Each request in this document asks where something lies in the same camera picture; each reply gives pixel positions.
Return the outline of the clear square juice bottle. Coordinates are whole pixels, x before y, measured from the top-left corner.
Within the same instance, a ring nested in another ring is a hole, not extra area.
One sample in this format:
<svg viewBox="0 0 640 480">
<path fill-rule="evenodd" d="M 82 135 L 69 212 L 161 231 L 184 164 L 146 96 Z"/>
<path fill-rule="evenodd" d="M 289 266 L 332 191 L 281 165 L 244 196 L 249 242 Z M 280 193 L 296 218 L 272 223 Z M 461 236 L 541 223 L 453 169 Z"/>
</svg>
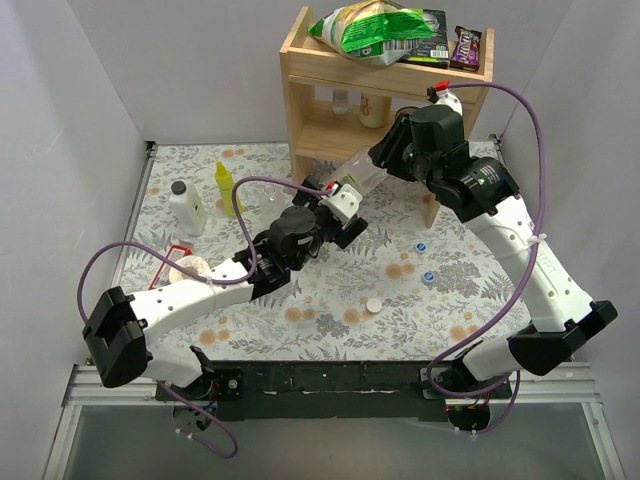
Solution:
<svg viewBox="0 0 640 480">
<path fill-rule="evenodd" d="M 387 178 L 387 172 L 373 163 L 367 149 L 354 154 L 347 162 L 339 166 L 329 181 L 342 185 L 351 185 L 360 195 L 366 197 Z"/>
</svg>

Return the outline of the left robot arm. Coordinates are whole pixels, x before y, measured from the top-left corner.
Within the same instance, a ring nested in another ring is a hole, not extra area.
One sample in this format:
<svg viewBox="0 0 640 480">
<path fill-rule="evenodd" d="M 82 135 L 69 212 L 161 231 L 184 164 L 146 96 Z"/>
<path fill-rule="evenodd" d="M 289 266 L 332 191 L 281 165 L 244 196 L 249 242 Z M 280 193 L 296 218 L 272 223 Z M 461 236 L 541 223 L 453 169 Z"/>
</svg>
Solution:
<svg viewBox="0 0 640 480">
<path fill-rule="evenodd" d="M 179 387 L 193 400 L 213 386 L 215 367 L 197 347 L 177 349 L 161 342 L 169 331 L 208 313 L 266 296 L 291 280 L 320 248 L 349 246 L 368 226 L 359 217 L 358 190 L 332 182 L 321 187 L 308 177 L 291 206 L 248 246 L 201 274 L 153 290 L 105 291 L 82 332 L 106 388 L 139 377 Z"/>
</svg>

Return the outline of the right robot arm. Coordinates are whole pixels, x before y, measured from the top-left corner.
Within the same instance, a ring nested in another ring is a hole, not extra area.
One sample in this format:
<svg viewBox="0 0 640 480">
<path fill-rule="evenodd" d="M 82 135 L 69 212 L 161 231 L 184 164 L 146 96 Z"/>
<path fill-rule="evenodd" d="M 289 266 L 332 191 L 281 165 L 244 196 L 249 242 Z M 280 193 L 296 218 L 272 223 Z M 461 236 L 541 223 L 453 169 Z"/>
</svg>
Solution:
<svg viewBox="0 0 640 480">
<path fill-rule="evenodd" d="M 369 151 L 391 176 L 425 185 L 494 255 L 523 300 L 530 320 L 510 335 L 464 340 L 445 369 L 433 361 L 427 378 L 450 397 L 475 397 L 521 370 L 544 376 L 608 326 L 617 311 L 579 287 L 532 220 L 502 162 L 473 156 L 462 116 L 445 105 L 406 109 Z"/>
</svg>

